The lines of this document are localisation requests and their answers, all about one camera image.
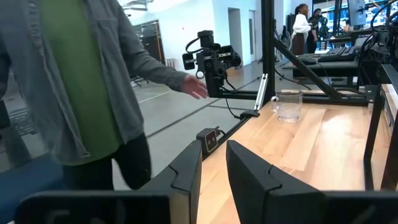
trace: doorway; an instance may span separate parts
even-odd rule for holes
[[[241,56],[243,61],[241,10],[229,8],[228,20],[229,20],[229,41],[235,52]]]
[[[149,55],[165,64],[159,21],[133,26],[133,29]]]
[[[250,31],[250,56],[251,62],[256,58],[256,23],[254,20],[254,11],[249,11],[249,31]]]

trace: computer monitor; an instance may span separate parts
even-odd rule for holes
[[[366,24],[365,0],[347,0],[351,26]]]

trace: gray jacket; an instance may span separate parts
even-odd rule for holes
[[[101,50],[112,110],[127,143],[144,131],[129,72],[176,91],[186,74],[166,67],[144,50],[117,0],[83,2]],[[90,156],[81,142],[57,64],[42,33],[39,0],[0,1],[0,84],[6,85],[11,67],[35,127],[54,158],[62,164],[75,164]]]

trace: glass pitcher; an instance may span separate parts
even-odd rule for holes
[[[284,122],[296,123],[301,120],[303,92],[300,90],[279,91],[271,98],[271,110]]]

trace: jacket sleeve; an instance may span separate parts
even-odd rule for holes
[[[0,33],[0,98],[6,94],[11,61]]]
[[[311,30],[311,26],[308,24],[307,19],[304,15],[298,14],[293,25],[293,30],[299,34],[305,34]]]
[[[117,0],[112,1],[118,9],[119,43],[129,71],[150,81],[166,84],[172,90],[181,91],[182,83],[187,74],[175,71],[152,58],[138,39],[123,8]]]

